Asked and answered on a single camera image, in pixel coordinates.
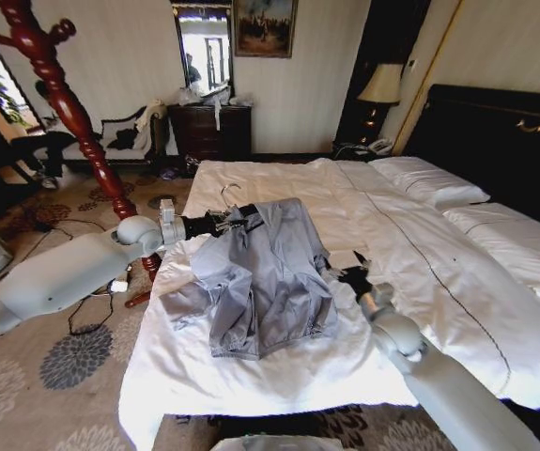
white duvet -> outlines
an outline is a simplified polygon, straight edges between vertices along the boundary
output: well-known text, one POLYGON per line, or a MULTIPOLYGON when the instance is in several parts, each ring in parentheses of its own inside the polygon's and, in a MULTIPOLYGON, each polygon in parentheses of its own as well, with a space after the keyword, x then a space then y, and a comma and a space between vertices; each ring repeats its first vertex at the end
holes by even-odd
MULTIPOLYGON (((230 203, 298 197, 335 267, 372 260, 370 281, 395 287, 412 317, 498 397, 540 407, 540 304, 532 293, 436 210, 405 197, 364 163, 203 162, 184 214, 230 203)), ((332 281, 339 314, 334 339, 308 340, 259 362, 210 356, 210 315, 174 330, 159 295, 192 280, 189 255, 204 237, 168 252, 126 371, 119 420, 138 449, 150 449, 166 413, 268 415, 348 403, 415 404, 391 363, 374 348, 352 291, 332 281)))

plastic bag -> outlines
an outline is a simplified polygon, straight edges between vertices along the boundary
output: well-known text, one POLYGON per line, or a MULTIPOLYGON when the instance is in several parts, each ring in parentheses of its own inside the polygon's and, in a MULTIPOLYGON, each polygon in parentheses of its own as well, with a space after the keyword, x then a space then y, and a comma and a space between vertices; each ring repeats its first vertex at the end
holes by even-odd
POLYGON ((201 101, 203 101, 203 99, 189 87, 181 87, 179 89, 177 103, 179 103, 180 106, 188 105, 190 103, 200 103, 201 101))
POLYGON ((217 91, 212 95, 206 96, 203 99, 205 105, 214 105, 216 100, 220 102, 221 105, 227 105, 230 100, 230 86, 226 86, 221 91, 217 91))
POLYGON ((253 106, 253 97, 251 94, 245 94, 244 96, 233 97, 230 99, 231 105, 240 105, 240 106, 253 106))

pillow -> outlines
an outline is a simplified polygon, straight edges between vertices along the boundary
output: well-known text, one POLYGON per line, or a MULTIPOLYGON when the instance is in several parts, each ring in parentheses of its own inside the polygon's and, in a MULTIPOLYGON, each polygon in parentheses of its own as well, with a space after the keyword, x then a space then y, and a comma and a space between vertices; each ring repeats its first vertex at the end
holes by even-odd
POLYGON ((540 223, 501 204, 443 213, 540 299, 540 223))
POLYGON ((438 210, 487 202, 476 185, 416 157, 391 157, 371 162, 376 170, 409 197, 438 210))

black headboard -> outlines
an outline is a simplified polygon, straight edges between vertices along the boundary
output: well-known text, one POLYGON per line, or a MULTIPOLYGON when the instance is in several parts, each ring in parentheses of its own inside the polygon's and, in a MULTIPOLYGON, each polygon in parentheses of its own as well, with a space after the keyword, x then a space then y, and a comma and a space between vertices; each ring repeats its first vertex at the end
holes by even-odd
POLYGON ((540 221, 540 94, 433 85, 404 150, 540 221))

picture frame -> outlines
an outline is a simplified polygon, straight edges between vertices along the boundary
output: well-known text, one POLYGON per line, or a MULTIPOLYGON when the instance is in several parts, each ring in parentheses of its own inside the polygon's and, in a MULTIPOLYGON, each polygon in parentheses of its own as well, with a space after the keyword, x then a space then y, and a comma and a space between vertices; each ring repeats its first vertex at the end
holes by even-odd
POLYGON ((292 57, 298 0, 234 0, 235 56, 292 57))

